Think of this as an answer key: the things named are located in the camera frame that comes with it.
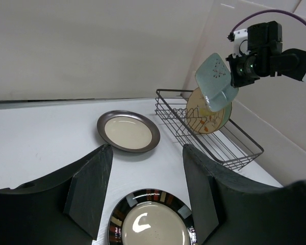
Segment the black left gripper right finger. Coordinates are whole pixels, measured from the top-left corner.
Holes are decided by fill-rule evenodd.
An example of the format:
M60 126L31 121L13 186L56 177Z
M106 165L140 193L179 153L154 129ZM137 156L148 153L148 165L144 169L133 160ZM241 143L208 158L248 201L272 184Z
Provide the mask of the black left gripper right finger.
M306 180L266 185L183 147L199 244L306 244Z

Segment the beige bird painted plate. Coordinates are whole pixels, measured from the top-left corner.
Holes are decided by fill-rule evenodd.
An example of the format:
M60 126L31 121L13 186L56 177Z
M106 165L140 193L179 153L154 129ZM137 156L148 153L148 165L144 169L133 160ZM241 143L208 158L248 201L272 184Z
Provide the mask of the beige bird painted plate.
M224 109L212 112L206 105L201 90L196 88L186 104L186 120L189 128L199 134L211 134L218 130Z

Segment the brown rimmed cream plate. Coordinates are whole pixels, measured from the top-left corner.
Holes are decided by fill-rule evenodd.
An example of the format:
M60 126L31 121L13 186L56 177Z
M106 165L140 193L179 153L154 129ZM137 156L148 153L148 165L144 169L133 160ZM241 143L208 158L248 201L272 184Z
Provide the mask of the brown rimmed cream plate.
M130 153L151 151L161 139L160 131L153 121L131 111L108 111L99 117L96 127L103 140Z

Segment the light blue rectangular plate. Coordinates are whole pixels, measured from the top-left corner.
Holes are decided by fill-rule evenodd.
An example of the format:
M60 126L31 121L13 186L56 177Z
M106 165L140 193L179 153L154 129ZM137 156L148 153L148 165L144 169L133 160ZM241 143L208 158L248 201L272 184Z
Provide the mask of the light blue rectangular plate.
M212 112L228 106L239 89L231 86L232 76L218 53L211 54L197 69L195 80L201 94Z

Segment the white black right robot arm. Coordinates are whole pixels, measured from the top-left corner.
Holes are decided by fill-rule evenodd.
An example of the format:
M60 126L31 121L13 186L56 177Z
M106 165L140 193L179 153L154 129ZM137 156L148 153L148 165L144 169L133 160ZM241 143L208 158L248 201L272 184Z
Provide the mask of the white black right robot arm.
M234 53L210 55L195 79L211 111L230 104L238 89L263 77L306 82L306 51L282 49L276 21L231 31ZM253 181L183 147L183 163L199 244L306 244L306 180L278 188Z

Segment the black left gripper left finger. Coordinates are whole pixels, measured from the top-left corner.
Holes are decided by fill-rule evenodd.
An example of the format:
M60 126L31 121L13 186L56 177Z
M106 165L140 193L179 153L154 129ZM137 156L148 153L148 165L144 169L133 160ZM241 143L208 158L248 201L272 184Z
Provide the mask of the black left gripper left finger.
M112 161L112 147L104 144L48 175L0 189L0 244L91 244Z

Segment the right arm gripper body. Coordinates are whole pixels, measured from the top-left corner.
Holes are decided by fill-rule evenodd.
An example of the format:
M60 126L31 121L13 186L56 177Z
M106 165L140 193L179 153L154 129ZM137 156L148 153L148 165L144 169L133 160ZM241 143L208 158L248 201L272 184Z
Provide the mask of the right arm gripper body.
M226 58L232 87L244 87L276 73L281 76L284 71L298 67L299 57L296 54L283 54L281 24L276 21L259 23L250 26L247 31L249 55Z

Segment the black striped rim plate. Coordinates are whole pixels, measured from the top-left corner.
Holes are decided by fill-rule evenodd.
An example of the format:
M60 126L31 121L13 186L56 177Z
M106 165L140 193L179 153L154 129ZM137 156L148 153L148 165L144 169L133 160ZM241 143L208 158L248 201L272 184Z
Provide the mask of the black striped rim plate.
M123 197L108 224L108 244L197 244L191 209L159 189Z

